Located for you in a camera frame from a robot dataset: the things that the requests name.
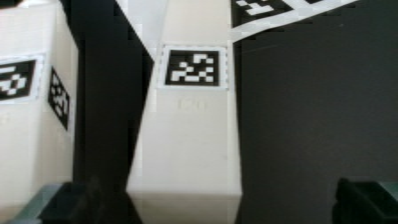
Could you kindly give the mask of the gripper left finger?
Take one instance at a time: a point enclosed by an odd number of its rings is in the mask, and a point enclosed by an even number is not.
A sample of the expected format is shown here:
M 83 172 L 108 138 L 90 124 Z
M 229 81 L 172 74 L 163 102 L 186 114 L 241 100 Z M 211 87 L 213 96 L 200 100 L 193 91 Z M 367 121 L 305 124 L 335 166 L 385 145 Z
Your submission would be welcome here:
M 60 187 L 60 184 L 47 184 L 40 187 L 17 214 L 1 222 L 1 224 L 44 224 L 38 216 L 44 212 L 51 200 L 54 199 Z

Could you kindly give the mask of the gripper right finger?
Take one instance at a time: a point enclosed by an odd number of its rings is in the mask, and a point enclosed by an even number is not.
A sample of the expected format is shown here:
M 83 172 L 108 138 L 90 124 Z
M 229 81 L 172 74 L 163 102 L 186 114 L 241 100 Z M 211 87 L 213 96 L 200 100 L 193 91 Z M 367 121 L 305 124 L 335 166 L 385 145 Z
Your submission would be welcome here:
M 380 182 L 380 186 L 388 193 L 390 197 L 398 201 L 398 182 Z

